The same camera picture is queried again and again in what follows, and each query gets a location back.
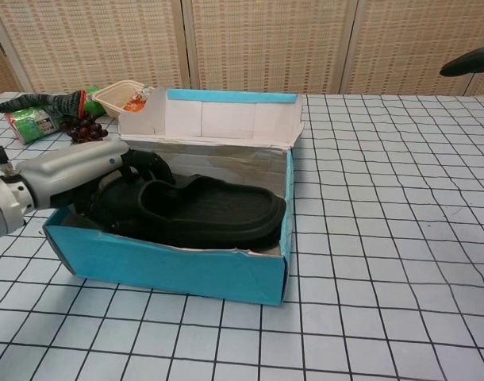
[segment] red grapes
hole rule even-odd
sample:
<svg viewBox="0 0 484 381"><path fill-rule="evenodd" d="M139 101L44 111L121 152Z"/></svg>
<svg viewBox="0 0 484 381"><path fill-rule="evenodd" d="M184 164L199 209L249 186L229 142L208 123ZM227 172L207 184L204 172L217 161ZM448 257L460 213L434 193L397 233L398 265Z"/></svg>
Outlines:
<svg viewBox="0 0 484 381"><path fill-rule="evenodd" d="M60 130L65 132L73 144L85 143L87 141L102 140L108 136L108 131L102 129L91 113L85 112L81 119L77 117L64 117L60 123Z"/></svg>

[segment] food container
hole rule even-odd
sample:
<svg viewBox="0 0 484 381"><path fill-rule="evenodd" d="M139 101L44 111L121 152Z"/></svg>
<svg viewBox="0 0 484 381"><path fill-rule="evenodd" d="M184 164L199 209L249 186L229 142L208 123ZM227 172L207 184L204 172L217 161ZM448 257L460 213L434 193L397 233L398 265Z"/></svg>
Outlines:
<svg viewBox="0 0 484 381"><path fill-rule="evenodd" d="M97 91L92 95L92 99L101 103L108 115L118 117L135 91L141 90L144 86L143 83L126 79Z"/></svg>

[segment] shoe box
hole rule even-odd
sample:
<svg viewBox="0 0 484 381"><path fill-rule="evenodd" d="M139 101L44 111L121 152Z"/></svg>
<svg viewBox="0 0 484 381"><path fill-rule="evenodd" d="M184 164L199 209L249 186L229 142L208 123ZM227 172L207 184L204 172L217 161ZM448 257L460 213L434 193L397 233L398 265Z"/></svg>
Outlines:
<svg viewBox="0 0 484 381"><path fill-rule="evenodd" d="M303 130L301 117L299 94L162 87L140 112L119 116L121 139L157 152L174 173L264 187L283 198L286 212L273 248L198 250L139 241L82 226L69 208L46 221L45 234L79 277L278 306L290 267L291 149Z"/></svg>

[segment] table surface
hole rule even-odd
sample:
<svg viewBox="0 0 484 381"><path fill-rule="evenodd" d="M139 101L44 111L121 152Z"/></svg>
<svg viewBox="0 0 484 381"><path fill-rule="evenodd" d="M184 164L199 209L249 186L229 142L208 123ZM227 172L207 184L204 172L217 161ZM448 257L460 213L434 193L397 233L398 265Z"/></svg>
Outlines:
<svg viewBox="0 0 484 381"><path fill-rule="evenodd" d="M281 307L76 278L39 211L0 238L0 381L483 381L484 98L309 95L303 118ZM8 128L14 163L70 144Z"/></svg>

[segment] white box lid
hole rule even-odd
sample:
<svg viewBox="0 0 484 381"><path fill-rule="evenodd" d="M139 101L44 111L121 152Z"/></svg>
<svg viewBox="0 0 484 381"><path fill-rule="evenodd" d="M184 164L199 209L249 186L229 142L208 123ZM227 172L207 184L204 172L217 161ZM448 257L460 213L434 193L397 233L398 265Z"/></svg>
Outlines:
<svg viewBox="0 0 484 381"><path fill-rule="evenodd" d="M289 150L302 133L297 94L157 87L145 107L119 116L122 140Z"/></svg>

